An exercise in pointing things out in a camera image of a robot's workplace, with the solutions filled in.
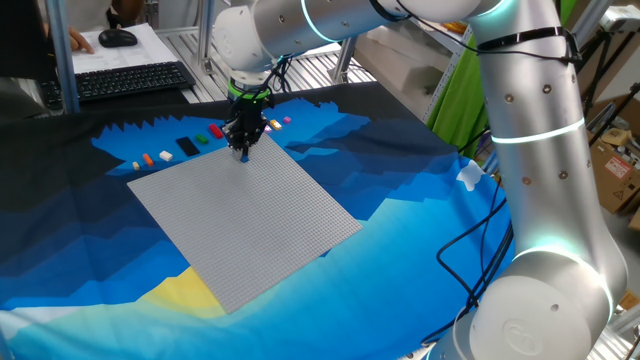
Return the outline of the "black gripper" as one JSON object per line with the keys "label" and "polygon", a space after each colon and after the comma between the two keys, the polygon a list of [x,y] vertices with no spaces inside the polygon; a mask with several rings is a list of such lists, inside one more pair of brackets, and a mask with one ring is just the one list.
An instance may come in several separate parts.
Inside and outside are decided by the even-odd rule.
{"label": "black gripper", "polygon": [[262,115],[263,109],[263,99],[239,98],[232,103],[231,120],[222,126],[228,146],[234,151],[241,151],[244,148],[244,161],[249,160],[251,147],[259,141],[268,125]]}

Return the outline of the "person's hand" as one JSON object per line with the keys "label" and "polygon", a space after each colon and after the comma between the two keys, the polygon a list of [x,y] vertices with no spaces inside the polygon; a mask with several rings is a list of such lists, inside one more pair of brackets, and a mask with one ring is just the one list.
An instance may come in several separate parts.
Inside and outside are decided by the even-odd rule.
{"label": "person's hand", "polygon": [[70,40],[70,48],[72,51],[86,51],[89,54],[94,54],[95,50],[85,37],[78,32],[75,28],[69,26],[68,34]]}

